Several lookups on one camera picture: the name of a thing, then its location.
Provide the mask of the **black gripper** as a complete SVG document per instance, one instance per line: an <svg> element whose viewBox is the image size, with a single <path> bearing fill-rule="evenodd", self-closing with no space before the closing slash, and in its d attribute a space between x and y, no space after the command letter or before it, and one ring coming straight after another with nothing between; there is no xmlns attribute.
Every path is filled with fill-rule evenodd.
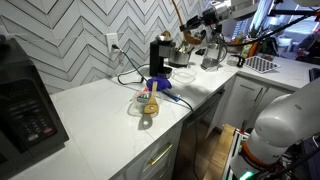
<svg viewBox="0 0 320 180"><path fill-rule="evenodd" d="M230 8L226 4L216 4L210 9L205 10L202 16L194 16L186 24L180 26L181 32L190 31L198 28L200 25L218 24L229 18Z"/></svg>

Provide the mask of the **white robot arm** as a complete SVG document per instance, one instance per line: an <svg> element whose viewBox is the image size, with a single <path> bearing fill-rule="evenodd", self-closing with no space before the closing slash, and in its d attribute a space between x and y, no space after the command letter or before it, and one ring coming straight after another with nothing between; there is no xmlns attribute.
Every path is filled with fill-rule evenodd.
<svg viewBox="0 0 320 180"><path fill-rule="evenodd" d="M258 0L214 1L212 7L180 25L184 33L201 25L218 24L228 18L237 21L255 14ZM274 180L267 172L293 144L320 132L320 79L315 79L292 94L275 98L258 115L254 128L230 160L239 180Z"/></svg>

